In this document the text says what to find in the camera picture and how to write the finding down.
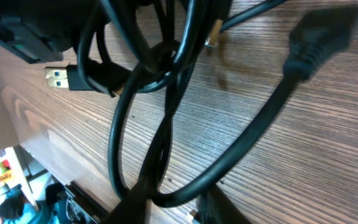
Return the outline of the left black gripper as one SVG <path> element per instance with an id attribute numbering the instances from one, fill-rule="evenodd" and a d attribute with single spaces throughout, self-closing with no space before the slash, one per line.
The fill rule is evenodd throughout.
<path id="1" fill-rule="evenodd" d="M 0 0 L 0 46 L 27 63 L 63 60 L 78 47 L 95 0 Z"/>

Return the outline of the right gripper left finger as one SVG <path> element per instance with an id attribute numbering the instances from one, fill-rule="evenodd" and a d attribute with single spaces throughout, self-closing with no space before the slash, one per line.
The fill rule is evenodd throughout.
<path id="1" fill-rule="evenodd" d="M 100 224 L 144 224 L 150 221 L 150 188 L 147 179 L 140 179 L 113 211 Z"/>

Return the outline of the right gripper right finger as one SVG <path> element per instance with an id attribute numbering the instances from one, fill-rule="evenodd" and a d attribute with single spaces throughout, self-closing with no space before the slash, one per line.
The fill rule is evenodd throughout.
<path id="1" fill-rule="evenodd" d="M 251 224 L 217 185 L 201 194 L 196 205 L 197 210 L 193 210 L 193 223 Z"/>

